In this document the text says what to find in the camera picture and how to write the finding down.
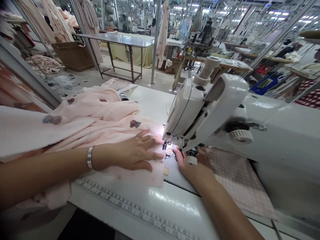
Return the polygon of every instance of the hand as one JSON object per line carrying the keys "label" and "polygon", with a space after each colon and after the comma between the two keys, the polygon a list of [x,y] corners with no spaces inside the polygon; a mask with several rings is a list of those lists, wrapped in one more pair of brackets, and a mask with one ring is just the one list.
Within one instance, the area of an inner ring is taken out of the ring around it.
{"label": "hand", "polygon": [[147,135],[144,130],[135,137],[114,144],[97,145],[92,150],[92,164],[96,170],[109,166],[118,166],[128,170],[147,169],[152,172],[152,166],[145,160],[164,158],[164,154],[148,151],[164,141],[156,136]]}
{"label": "hand", "polygon": [[216,178],[209,164],[209,157],[207,154],[199,149],[199,154],[196,156],[197,165],[190,165],[185,161],[187,153],[182,153],[178,149],[173,149],[176,154],[179,170],[183,175],[198,189],[201,185],[206,183],[216,182]]}

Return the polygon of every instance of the brown box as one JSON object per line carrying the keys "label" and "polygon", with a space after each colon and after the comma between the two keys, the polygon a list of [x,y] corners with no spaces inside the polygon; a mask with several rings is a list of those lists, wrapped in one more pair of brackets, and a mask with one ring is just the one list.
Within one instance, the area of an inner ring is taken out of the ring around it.
{"label": "brown box", "polygon": [[84,44],[78,41],[51,44],[66,68],[82,72],[94,67],[94,64],[87,46],[80,47],[79,45],[83,46]]}
{"label": "brown box", "polygon": [[170,67],[167,67],[165,72],[169,73],[169,74],[176,74],[176,72],[180,66],[180,59],[171,58],[170,60],[172,61],[172,65]]}

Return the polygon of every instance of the pink checkered cloth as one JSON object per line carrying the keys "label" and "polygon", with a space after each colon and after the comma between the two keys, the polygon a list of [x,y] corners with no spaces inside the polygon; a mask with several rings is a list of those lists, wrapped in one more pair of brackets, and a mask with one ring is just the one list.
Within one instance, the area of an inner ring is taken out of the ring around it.
{"label": "pink checkered cloth", "polygon": [[207,148],[206,152],[216,179],[240,209],[279,220],[266,191],[246,158],[218,148]]}

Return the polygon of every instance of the table leg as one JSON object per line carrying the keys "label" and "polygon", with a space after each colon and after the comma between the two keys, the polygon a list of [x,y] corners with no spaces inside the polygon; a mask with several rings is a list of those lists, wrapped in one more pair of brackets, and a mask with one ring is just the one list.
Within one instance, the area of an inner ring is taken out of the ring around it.
{"label": "table leg", "polygon": [[128,47],[129,47],[130,67],[131,67],[131,79],[132,79],[132,83],[134,83],[133,61],[132,61],[132,46],[128,46]]}
{"label": "table leg", "polygon": [[89,43],[89,47],[90,47],[90,49],[91,49],[91,51],[92,51],[92,53],[93,53],[93,56],[94,56],[94,61],[96,62],[96,67],[98,68],[98,70],[99,70],[99,73],[100,73],[100,76],[101,76],[101,78],[103,79],[103,76],[102,76],[102,73],[101,73],[101,70],[100,70],[100,66],[99,66],[99,64],[98,64],[98,60],[97,60],[97,58],[96,58],[96,55],[95,55],[95,53],[94,53],[94,51],[93,51],[93,46],[92,46],[92,44],[91,44],[91,40],[89,39],[89,38],[87,38],[87,42]]}
{"label": "table leg", "polygon": [[140,78],[142,78],[142,50],[143,50],[143,48],[141,48],[141,76],[140,76]]}
{"label": "table leg", "polygon": [[109,50],[109,55],[110,55],[110,60],[111,60],[111,64],[112,64],[112,67],[113,67],[113,71],[116,72],[116,71],[114,70],[113,57],[112,57],[112,53],[111,53],[110,43],[107,42],[107,45],[108,45],[108,50]]}

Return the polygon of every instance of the red checkered fabric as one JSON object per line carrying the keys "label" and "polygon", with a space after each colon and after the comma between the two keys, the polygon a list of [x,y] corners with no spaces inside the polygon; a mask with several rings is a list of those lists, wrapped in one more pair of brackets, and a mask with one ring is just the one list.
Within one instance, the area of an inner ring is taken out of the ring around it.
{"label": "red checkered fabric", "polygon": [[[299,91],[304,91],[311,87],[316,81],[315,80],[305,80],[302,82]],[[320,88],[310,92],[304,97],[299,98],[294,103],[300,104],[307,107],[312,107],[320,109]]]}

